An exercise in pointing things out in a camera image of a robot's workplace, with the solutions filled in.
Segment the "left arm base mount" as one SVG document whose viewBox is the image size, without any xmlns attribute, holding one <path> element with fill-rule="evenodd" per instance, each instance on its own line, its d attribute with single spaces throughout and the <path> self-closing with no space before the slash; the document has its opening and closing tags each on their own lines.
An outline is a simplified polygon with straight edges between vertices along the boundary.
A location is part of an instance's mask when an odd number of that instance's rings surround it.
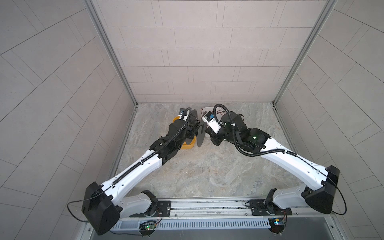
<svg viewBox="0 0 384 240">
<path fill-rule="evenodd" d="M 158 201 L 156 206 L 151 204 L 149 210 L 144 213 L 130 215 L 130 218 L 157 218 L 169 217 L 171 211 L 171 201 Z"/>
</svg>

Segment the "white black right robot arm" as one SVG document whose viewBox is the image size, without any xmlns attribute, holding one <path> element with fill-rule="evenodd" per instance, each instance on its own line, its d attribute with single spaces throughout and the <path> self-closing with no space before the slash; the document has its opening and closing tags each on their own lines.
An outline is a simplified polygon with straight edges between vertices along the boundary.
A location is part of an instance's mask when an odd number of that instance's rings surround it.
<svg viewBox="0 0 384 240">
<path fill-rule="evenodd" d="M 263 157 L 289 173 L 303 183 L 297 187 L 279 190 L 271 189 L 261 208 L 271 215 L 280 215 L 283 211 L 296 207 L 310 207 L 322 214 L 333 212 L 333 203 L 340 170 L 335 166 L 317 165 L 299 154 L 292 152 L 266 132 L 257 128 L 248 128 L 240 114 L 230 112 L 217 120 L 212 112 L 203 115 L 208 125 L 205 130 L 214 145 L 222 141 L 233 144 L 247 157 Z"/>
</svg>

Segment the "grey perforated cable spool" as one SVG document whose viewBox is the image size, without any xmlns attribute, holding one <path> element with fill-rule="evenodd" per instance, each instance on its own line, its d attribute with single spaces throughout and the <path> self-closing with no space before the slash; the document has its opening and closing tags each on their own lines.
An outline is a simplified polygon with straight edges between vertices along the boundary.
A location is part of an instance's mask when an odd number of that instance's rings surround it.
<svg viewBox="0 0 384 240">
<path fill-rule="evenodd" d="M 186 144 L 191 144 L 194 137 L 197 137 L 197 146 L 200 147 L 205 139 L 207 124 L 198 118 L 198 113 L 196 110 L 192 110 L 191 118 L 187 127 L 187 138 Z"/>
</svg>

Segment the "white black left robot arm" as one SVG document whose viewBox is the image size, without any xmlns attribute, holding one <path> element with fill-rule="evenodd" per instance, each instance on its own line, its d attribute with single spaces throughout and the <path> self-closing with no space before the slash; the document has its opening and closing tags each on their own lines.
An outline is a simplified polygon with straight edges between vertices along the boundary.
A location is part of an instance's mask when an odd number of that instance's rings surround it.
<svg viewBox="0 0 384 240">
<path fill-rule="evenodd" d="M 164 137 L 153 142 L 133 164 L 111 179 L 91 183 L 85 190 L 82 213 L 100 236 L 111 230 L 121 218 L 136 214 L 152 217 L 158 213 L 158 199 L 150 191 L 127 197 L 141 180 L 159 169 L 192 139 L 199 128 L 198 114 L 192 108 L 181 109 L 177 120 L 169 125 Z"/>
</svg>

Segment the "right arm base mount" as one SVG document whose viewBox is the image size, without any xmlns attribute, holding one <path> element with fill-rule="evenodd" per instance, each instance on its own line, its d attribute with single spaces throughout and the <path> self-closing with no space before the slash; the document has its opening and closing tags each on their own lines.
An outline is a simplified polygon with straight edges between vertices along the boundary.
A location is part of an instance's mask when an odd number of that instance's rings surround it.
<svg viewBox="0 0 384 240">
<path fill-rule="evenodd" d="M 281 209 L 274 203 L 266 204 L 265 200 L 249 200 L 245 202 L 245 207 L 249 208 L 252 216 L 290 216 L 291 208 Z"/>
</svg>

